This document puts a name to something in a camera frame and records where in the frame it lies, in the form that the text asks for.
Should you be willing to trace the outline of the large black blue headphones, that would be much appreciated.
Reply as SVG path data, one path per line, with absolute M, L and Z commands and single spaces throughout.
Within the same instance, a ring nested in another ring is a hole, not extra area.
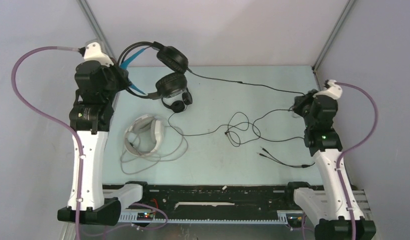
M 145 93 L 144 91 L 140 90 L 132 81 L 130 81 L 129 87 L 125 90 L 132 96 L 141 99 L 164 99 L 164 101 L 168 105 L 170 105 L 174 101 L 181 100 L 182 92 L 188 89 L 188 80 L 185 76 L 186 72 L 189 72 L 190 74 L 196 77 L 207 80 L 215 80 L 226 83 L 254 87 L 264 87 L 282 93 L 296 94 L 302 96 L 305 95 L 305 93 L 300 91 L 278 89 L 264 84 L 248 83 L 243 81 L 228 80 L 223 78 L 199 75 L 189 68 L 189 60 L 181 51 L 179 51 L 177 48 L 173 46 L 165 46 L 157 41 L 140 41 L 129 45 L 122 51 L 122 53 L 118 57 L 118 60 L 116 61 L 116 64 L 120 68 L 126 70 L 134 59 L 136 59 L 140 54 L 142 54 L 146 49 L 149 48 L 152 48 L 155 51 L 157 51 L 156 58 L 169 69 L 171 69 L 172 72 L 163 76 L 155 83 L 155 92 L 152 93 Z

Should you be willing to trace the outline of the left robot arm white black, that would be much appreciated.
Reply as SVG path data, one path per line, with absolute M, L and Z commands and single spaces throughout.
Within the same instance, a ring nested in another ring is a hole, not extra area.
M 114 114 L 113 101 L 128 86 L 128 74 L 98 60 L 87 60 L 75 69 L 78 89 L 69 113 L 75 132 L 72 187 L 67 205 L 57 211 L 62 222 L 114 226 L 124 209 L 132 204 L 146 208 L 151 194 L 136 182 L 111 187 L 103 185 L 104 152 Z

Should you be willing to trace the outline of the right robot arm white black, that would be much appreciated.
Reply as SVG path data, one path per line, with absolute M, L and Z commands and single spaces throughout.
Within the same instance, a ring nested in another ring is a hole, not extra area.
M 333 128 L 340 93 L 309 91 L 294 99 L 293 111 L 304 119 L 304 144 L 320 173 L 326 201 L 314 190 L 299 187 L 284 194 L 290 209 L 300 207 L 314 226 L 317 240 L 372 240 L 374 221 L 368 220 L 348 179 L 343 146 Z

